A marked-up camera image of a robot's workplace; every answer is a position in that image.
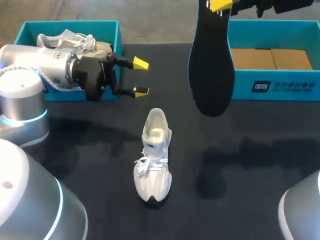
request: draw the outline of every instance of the robotic arm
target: robotic arm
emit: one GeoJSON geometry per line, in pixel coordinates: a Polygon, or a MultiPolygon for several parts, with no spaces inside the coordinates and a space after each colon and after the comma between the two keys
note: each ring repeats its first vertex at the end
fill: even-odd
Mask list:
{"type": "Polygon", "coordinates": [[[196,106],[218,117],[228,108],[235,68],[228,44],[230,16],[256,6],[257,17],[274,8],[277,14],[312,5],[314,0],[199,0],[197,28],[188,63],[189,85],[196,106]]]}

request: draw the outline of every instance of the black table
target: black table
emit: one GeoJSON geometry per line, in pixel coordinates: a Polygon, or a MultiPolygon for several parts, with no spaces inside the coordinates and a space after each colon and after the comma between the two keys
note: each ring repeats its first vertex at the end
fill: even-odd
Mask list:
{"type": "Polygon", "coordinates": [[[27,149],[86,207],[88,240],[283,240],[283,193],[320,169],[320,103],[233,101],[201,115],[188,83],[190,44],[125,45],[150,63],[124,70],[125,85],[150,95],[110,102],[49,102],[50,135],[27,149]],[[173,131],[172,186],[148,209],[133,179],[152,108],[173,131]]]}

